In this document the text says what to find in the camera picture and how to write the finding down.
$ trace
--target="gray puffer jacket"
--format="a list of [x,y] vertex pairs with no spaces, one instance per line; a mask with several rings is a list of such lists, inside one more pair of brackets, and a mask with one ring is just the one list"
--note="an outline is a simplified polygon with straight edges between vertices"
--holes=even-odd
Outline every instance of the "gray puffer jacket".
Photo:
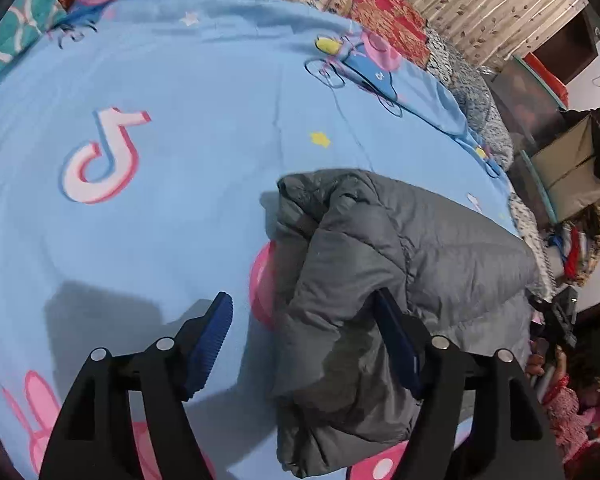
[[[392,378],[365,307],[387,287],[405,312],[461,349],[528,355],[536,276],[528,246],[435,193],[361,170],[278,183],[278,458],[304,478],[353,465],[409,437],[418,414]],[[462,416],[472,412],[465,399]]]

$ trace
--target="bedsheet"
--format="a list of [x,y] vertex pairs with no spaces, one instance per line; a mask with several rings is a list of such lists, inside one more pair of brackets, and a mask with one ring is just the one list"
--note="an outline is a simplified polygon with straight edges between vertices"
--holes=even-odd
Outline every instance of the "bedsheet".
[[[325,84],[319,38],[357,76]],[[80,0],[0,83],[0,438],[26,480],[91,349],[144,349],[219,290],[234,322],[190,423],[217,479],[291,478],[268,397],[280,176],[371,170],[516,233],[451,94],[382,47],[280,0]]]

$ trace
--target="teal fabric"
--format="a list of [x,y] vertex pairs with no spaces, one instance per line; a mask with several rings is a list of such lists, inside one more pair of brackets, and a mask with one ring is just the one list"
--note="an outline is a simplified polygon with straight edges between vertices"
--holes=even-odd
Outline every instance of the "teal fabric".
[[65,14],[57,0],[15,0],[0,20],[0,74]]

